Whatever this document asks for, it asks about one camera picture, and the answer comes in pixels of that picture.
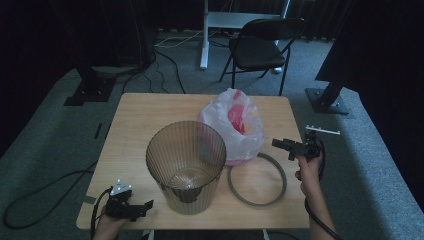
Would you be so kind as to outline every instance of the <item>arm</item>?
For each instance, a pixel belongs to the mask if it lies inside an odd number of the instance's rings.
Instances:
[[[97,224],[93,240],[115,240],[122,226],[128,221],[129,219],[115,219],[103,214]]]
[[[311,211],[331,230],[336,232],[324,195],[319,183],[318,169],[321,164],[322,155],[314,158],[309,162],[305,157],[297,156],[299,160],[300,171],[296,172],[296,177],[301,179],[301,190],[305,194]],[[318,225],[311,217],[309,217],[309,225],[311,229],[312,239],[333,239],[320,225]]]

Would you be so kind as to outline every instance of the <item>black chair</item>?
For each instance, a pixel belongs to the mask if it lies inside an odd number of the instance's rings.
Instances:
[[[234,88],[236,73],[264,71],[259,77],[262,78],[270,69],[284,67],[279,93],[281,96],[290,60],[290,46],[301,37],[305,26],[301,18],[256,19],[246,23],[238,37],[229,41],[231,54],[219,81],[222,81],[225,74],[231,73],[231,88]],[[275,44],[277,40],[287,42],[282,50]],[[232,71],[227,72],[231,60]]]

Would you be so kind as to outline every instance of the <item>tripod base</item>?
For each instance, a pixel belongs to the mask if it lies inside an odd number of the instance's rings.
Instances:
[[[116,78],[102,80],[101,86],[95,91],[85,91],[84,81],[81,81],[72,97],[68,97],[64,106],[82,106],[85,102],[107,102],[115,85]]]

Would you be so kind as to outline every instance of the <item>white plastic bag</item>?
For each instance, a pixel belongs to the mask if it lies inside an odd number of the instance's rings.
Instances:
[[[202,109],[198,121],[214,128],[224,139],[226,165],[255,158],[265,141],[258,108],[241,90],[229,88],[219,94]]]

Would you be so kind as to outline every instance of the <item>black stand base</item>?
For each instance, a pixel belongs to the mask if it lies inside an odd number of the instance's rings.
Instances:
[[[331,113],[331,114],[341,114],[344,116],[349,115],[349,111],[344,105],[344,102],[340,96],[334,101],[334,103],[329,107],[323,107],[320,104],[320,98],[324,89],[317,88],[307,88],[306,93],[308,94],[309,101],[312,104],[312,107],[316,113]]]
[[[102,84],[95,91],[85,91],[84,81],[81,81],[72,97],[68,97],[64,106],[82,106],[85,102],[107,102],[113,90],[116,79],[102,80]]]

